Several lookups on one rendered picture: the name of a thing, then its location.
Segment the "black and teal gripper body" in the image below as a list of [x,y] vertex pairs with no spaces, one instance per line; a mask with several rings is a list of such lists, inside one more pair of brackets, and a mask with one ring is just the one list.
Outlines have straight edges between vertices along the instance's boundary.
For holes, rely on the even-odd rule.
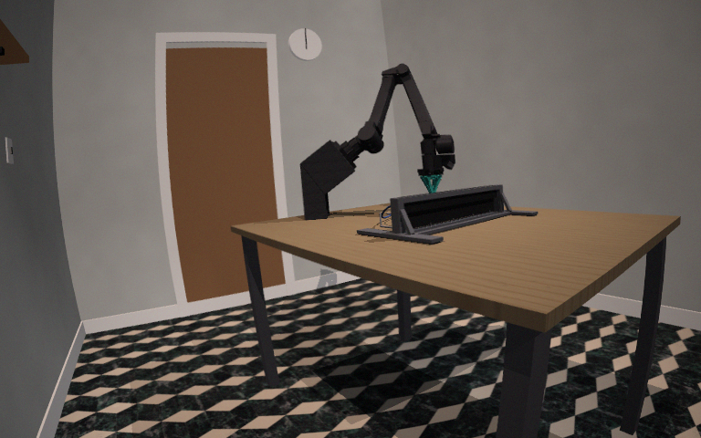
[[[422,155],[423,168],[418,169],[419,176],[431,176],[431,175],[441,175],[444,174],[444,168],[434,167],[434,155],[436,153]],[[431,174],[428,174],[431,173]]]

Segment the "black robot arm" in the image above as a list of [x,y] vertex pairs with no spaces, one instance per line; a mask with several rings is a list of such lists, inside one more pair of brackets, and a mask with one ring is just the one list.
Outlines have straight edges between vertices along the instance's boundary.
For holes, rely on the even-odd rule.
[[348,142],[344,141],[341,145],[334,141],[334,145],[354,169],[357,167],[354,161],[363,151],[372,154],[380,152],[384,146],[382,141],[383,123],[397,84],[403,84],[424,137],[421,141],[422,154],[431,154],[437,151],[439,154],[444,154],[434,155],[434,167],[443,168],[444,166],[446,169],[452,170],[455,165],[455,155],[446,154],[455,152],[452,135],[437,134],[413,75],[405,64],[382,72],[382,84],[369,121],[365,122],[364,127],[358,131],[355,138]]

